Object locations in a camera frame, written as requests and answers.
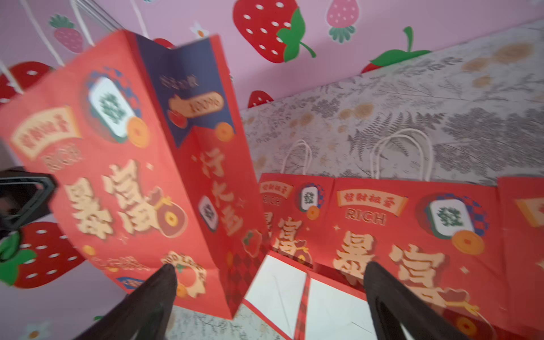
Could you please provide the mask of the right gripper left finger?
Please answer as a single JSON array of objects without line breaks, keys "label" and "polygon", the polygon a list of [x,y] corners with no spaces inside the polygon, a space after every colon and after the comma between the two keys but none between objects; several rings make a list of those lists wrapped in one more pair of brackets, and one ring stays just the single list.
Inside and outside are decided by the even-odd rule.
[{"label": "right gripper left finger", "polygon": [[176,297],[176,272],[165,264],[76,338],[165,339]]}]

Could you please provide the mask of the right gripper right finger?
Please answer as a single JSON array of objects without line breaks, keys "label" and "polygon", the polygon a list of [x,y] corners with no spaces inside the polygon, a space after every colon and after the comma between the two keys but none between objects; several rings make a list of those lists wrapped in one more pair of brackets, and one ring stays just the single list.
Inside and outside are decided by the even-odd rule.
[{"label": "right gripper right finger", "polygon": [[370,262],[364,288],[378,339],[467,339],[378,262]]}]

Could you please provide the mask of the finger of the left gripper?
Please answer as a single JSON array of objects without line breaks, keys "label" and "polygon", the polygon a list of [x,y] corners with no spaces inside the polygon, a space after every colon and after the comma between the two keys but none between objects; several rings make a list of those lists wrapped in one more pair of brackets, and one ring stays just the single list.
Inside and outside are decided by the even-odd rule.
[{"label": "finger of the left gripper", "polygon": [[26,171],[22,167],[1,172],[1,237],[51,214],[50,202],[58,182],[52,174]]}]

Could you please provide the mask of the red paper bag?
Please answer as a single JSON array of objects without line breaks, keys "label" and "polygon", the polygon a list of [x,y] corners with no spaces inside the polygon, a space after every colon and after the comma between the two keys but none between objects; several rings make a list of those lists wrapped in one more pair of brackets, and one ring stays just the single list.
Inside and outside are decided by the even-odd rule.
[{"label": "red paper bag", "polygon": [[498,182],[510,316],[543,331],[543,179]]},{"label": "red paper bag", "polygon": [[307,174],[313,152],[306,141],[297,140],[289,151],[304,154],[300,174],[287,174],[284,162],[279,173],[260,178],[268,254],[244,304],[283,338],[296,339],[307,274],[317,255],[334,180]]},{"label": "red paper bag", "polygon": [[58,184],[68,239],[131,292],[165,264],[175,304],[231,320],[266,223],[222,39],[117,31],[1,109],[1,137]]},{"label": "red paper bag", "polygon": [[[393,140],[419,150],[416,181],[380,177]],[[406,128],[371,151],[371,178],[333,182],[324,221],[307,234],[307,279],[297,339],[373,339],[371,269],[382,266],[402,287],[470,339],[527,339],[510,315],[499,193],[493,186],[433,182],[433,147]]]}]

